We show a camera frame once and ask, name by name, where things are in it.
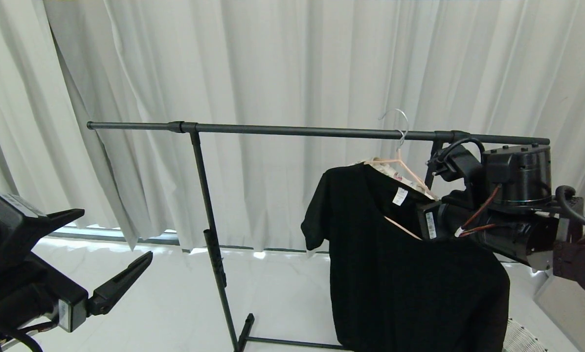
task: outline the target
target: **horizontal rod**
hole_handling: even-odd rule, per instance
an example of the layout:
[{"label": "horizontal rod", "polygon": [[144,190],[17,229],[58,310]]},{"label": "horizontal rod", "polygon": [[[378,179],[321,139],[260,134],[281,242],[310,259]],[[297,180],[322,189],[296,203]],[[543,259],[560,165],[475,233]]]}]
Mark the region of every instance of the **horizontal rod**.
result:
[{"label": "horizontal rod", "polygon": [[[259,126],[259,125],[218,125],[213,123],[134,123],[134,122],[88,122],[91,130],[166,130],[181,131],[181,125],[194,125],[197,132],[237,133],[237,134],[276,134],[288,136],[324,136],[370,139],[399,139],[402,133],[397,130],[363,130],[363,129],[331,129],[326,127],[291,127],[291,126]],[[451,131],[409,131],[407,140],[427,140],[451,142],[456,140],[460,132]],[[549,138],[499,136],[494,134],[469,134],[483,143],[500,144],[531,144],[549,145]]]},{"label": "horizontal rod", "polygon": [[314,342],[304,342],[304,341],[291,341],[291,340],[287,340],[287,339],[267,339],[267,338],[256,338],[254,336],[247,336],[247,341],[263,342],[263,343],[277,343],[279,345],[327,348],[329,350],[350,351],[347,348],[340,346],[340,345],[329,345],[327,343],[314,343]]}]

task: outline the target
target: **white wire mesh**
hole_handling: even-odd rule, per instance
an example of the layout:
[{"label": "white wire mesh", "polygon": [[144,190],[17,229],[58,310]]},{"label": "white wire mesh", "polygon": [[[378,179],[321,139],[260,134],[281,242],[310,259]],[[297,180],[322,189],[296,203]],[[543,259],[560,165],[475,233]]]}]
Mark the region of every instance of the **white wire mesh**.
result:
[{"label": "white wire mesh", "polygon": [[525,326],[510,318],[503,341],[503,352],[547,352],[547,349]]}]

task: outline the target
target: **tile floor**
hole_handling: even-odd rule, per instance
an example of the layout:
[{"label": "tile floor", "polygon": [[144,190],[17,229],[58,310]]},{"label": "tile floor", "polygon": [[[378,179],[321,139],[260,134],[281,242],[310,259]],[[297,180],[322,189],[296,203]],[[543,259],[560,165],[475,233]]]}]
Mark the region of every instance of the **tile floor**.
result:
[{"label": "tile floor", "polygon": [[[152,250],[149,269],[107,316],[96,316],[71,334],[54,329],[35,336],[45,352],[226,352],[231,343],[205,249],[46,238],[34,252],[89,292]],[[223,250],[227,294],[236,333],[249,312],[252,336],[337,343],[329,296],[330,258],[297,252]],[[505,265],[512,280],[510,316],[550,352],[576,352],[532,301],[543,273]],[[25,351],[16,346],[12,352]],[[326,350],[248,343],[247,352]]]}]

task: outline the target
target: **vertical pole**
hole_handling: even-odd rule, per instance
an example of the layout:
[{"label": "vertical pole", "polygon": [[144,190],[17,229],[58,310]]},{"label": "vertical pole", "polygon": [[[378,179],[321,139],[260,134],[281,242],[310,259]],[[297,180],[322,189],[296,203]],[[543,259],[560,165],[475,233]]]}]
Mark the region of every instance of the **vertical pole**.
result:
[{"label": "vertical pole", "polygon": [[[440,140],[434,140],[434,143],[431,145],[431,152],[429,152],[429,157],[432,158],[434,154],[443,147],[443,142]],[[434,182],[434,174],[431,173],[431,169],[427,167],[427,173],[425,174],[425,185],[427,188],[431,189],[431,184]]]},{"label": "vertical pole", "polygon": [[229,310],[229,302],[227,301],[227,294],[225,293],[225,272],[223,272],[223,260],[221,258],[221,247],[219,246],[219,238],[217,237],[216,224],[214,222],[214,210],[212,210],[212,199],[210,198],[210,189],[208,189],[208,181],[205,176],[205,165],[203,164],[203,154],[201,152],[201,141],[199,140],[199,132],[196,129],[196,124],[188,127],[190,132],[190,141],[192,142],[192,150],[195,152],[195,161],[197,163],[197,173],[199,174],[199,183],[201,184],[201,193],[203,194],[203,202],[205,203],[205,214],[208,218],[208,226],[210,229],[205,230],[205,243],[208,247],[208,255],[210,256],[210,263],[214,271],[214,279],[216,280],[217,289],[219,289],[219,297],[221,298],[221,305],[223,305],[223,314],[225,314],[225,321],[227,322],[227,329],[229,330],[229,337],[232,339],[232,346],[234,352],[241,352],[236,338],[236,331],[234,330],[234,321],[232,321],[232,313]]}]

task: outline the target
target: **robotic arm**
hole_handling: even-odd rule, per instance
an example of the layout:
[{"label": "robotic arm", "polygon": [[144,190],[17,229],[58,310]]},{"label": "robotic arm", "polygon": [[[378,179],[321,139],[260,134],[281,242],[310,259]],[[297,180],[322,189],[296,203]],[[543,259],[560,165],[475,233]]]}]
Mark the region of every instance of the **robotic arm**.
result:
[{"label": "robotic arm", "polygon": [[[56,326],[72,332],[89,316],[107,314],[149,267],[152,252],[89,298],[86,289],[31,252],[40,238],[83,214],[82,209],[44,214],[18,196],[0,194],[0,352],[17,342],[41,352],[28,334]],[[49,322],[20,328],[41,316]]]},{"label": "robotic arm", "polygon": [[[462,144],[476,143],[477,160]],[[585,290],[584,202],[572,187],[551,188],[548,145],[484,150],[465,138],[439,150],[427,162],[445,181],[463,178],[454,190],[420,209],[425,238],[469,236],[493,252],[535,270],[579,283]]]}]

